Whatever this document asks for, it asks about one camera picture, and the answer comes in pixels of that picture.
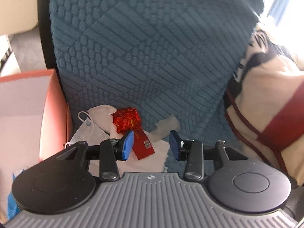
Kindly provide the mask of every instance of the crumpled red wrapper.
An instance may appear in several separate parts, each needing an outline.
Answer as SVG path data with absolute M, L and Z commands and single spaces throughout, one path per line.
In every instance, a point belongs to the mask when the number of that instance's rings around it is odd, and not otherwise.
M 150 140 L 141 128 L 141 118 L 136 108 L 119 109 L 112 116 L 117 133 L 125 134 L 128 130 L 134 131 L 132 149 L 138 160 L 155 153 Z

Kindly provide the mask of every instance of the ribbed surface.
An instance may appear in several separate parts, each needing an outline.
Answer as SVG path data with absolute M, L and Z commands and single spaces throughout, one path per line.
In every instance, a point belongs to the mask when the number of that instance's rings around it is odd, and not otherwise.
M 127 173 L 102 184 L 82 207 L 60 215 L 22 211 L 7 228 L 268 228 L 295 227 L 277 211 L 263 216 L 239 215 L 214 203 L 203 187 L 176 173 Z
M 220 103 L 263 0 L 50 0 L 71 113 L 138 108 L 143 128 L 175 115 L 183 137 L 234 139 Z M 168 158 L 168 171 L 180 170 Z

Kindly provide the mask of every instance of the blue blanket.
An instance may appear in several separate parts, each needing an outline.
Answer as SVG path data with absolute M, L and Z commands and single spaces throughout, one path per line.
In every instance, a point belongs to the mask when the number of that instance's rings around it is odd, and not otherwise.
M 222 96 L 263 0 L 50 0 L 55 56 L 72 117 L 136 107 L 143 128 L 175 115 L 182 138 L 236 140 Z M 169 157 L 168 171 L 181 172 Z

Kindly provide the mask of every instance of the red paper tag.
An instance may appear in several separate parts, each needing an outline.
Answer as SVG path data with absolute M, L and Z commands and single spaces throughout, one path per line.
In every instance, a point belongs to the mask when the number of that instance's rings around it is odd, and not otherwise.
M 145 132 L 141 129 L 134 129 L 133 151 L 138 160 L 154 154 L 154 149 Z

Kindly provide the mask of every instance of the mask ear loop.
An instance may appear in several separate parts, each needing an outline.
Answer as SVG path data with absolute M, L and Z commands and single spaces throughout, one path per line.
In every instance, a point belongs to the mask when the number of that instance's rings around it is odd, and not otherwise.
M 89 117 L 89 119 L 91 120 L 92 129 L 91 129 L 91 133 L 90 133 L 90 135 L 89 135 L 89 137 L 91 137 L 91 135 L 93 134 L 93 131 L 94 131 L 94 122 L 93 122 L 93 119 L 92 119 L 92 117 L 89 115 L 89 113 L 84 112 L 84 111 L 81 111 L 81 112 L 78 113 L 78 118 L 79 118 L 80 121 L 85 122 L 85 120 L 83 120 L 83 119 L 80 117 L 80 115 L 79 115 L 79 114 L 81 114 L 81 113 L 86 114 L 86 115 Z M 66 143 L 64 144 L 64 146 L 63 146 L 63 149 L 66 149 L 66 148 L 68 147 L 68 145 L 70 145 L 70 144 L 71 144 L 71 143 L 70 143 L 69 141 L 66 142 Z

